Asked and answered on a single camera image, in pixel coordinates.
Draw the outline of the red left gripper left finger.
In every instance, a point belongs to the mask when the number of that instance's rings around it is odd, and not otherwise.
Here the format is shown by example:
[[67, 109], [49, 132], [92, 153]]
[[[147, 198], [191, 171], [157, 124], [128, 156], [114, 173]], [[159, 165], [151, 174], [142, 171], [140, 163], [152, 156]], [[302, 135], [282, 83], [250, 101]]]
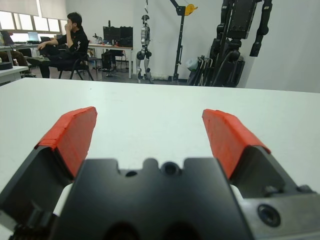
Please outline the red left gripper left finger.
[[0, 193], [0, 223], [37, 227], [51, 217], [64, 188], [87, 157], [97, 110], [63, 114], [39, 140]]

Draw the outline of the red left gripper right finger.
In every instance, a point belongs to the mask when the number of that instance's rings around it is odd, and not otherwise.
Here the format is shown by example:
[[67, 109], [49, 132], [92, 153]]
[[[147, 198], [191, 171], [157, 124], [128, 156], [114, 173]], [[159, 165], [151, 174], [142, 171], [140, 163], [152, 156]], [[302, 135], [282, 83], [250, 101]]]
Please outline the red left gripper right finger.
[[205, 109], [202, 119], [213, 156], [243, 198], [314, 193], [308, 185], [298, 186], [274, 158], [271, 150], [236, 116]]

